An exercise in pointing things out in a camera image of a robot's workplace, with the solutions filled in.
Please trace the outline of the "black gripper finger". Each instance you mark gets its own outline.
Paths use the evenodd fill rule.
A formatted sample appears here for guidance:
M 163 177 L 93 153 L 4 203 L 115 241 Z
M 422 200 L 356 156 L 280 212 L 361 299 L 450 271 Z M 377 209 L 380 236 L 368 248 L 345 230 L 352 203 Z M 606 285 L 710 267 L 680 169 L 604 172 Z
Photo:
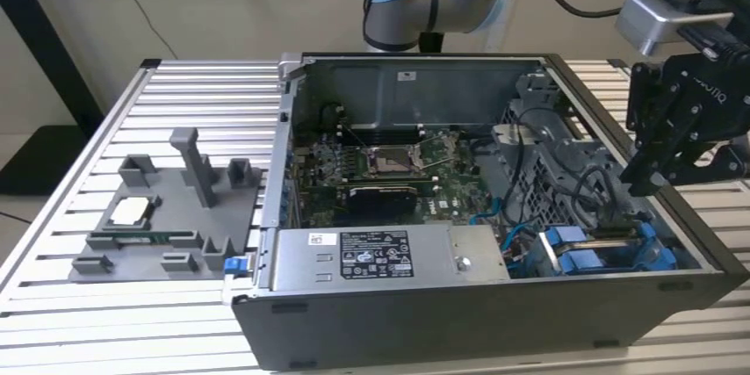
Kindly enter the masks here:
M 652 191 L 664 186 L 732 181 L 748 176 L 748 144 L 666 139 L 652 147 L 656 168 Z
M 631 70 L 626 127 L 635 133 L 635 151 L 620 173 L 630 195 L 652 195 L 659 190 L 651 177 L 662 172 L 674 152 L 679 122 L 676 63 L 639 62 Z

